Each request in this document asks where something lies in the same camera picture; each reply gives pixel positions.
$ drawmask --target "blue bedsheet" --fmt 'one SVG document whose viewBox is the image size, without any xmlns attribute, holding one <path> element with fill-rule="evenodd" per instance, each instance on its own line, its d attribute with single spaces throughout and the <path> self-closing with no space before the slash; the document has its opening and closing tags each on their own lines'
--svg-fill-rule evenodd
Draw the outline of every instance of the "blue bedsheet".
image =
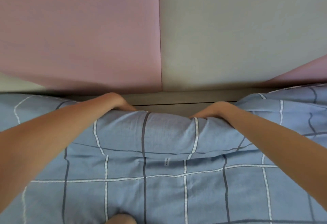
<svg viewBox="0 0 327 224">
<path fill-rule="evenodd" d="M 0 94 L 0 131 L 72 104 Z M 236 105 L 327 146 L 326 84 Z M 0 223 L 104 223 L 117 213 L 139 224 L 327 223 L 325 210 L 225 121 L 115 110 L 48 164 Z"/>
</svg>

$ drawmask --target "pink wall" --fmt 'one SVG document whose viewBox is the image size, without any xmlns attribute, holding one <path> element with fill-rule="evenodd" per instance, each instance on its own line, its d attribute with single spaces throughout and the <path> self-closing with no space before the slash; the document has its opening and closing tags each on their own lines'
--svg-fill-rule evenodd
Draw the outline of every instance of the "pink wall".
<svg viewBox="0 0 327 224">
<path fill-rule="evenodd" d="M 159 0 L 0 0 L 0 71 L 53 90 L 161 91 Z"/>
<path fill-rule="evenodd" d="M 327 82 L 327 55 L 260 83 L 258 86 L 287 87 L 325 82 Z"/>
</svg>

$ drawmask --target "forearm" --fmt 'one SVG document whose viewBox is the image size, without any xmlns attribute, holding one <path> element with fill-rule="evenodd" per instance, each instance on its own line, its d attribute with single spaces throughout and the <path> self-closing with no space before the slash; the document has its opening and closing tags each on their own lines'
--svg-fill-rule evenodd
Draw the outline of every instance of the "forearm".
<svg viewBox="0 0 327 224">
<path fill-rule="evenodd" d="M 218 102 L 216 112 L 327 210 L 326 148 L 229 103 Z"/>
<path fill-rule="evenodd" d="M 0 133 L 0 212 L 69 143 L 107 111 L 118 94 L 67 106 Z"/>
</svg>

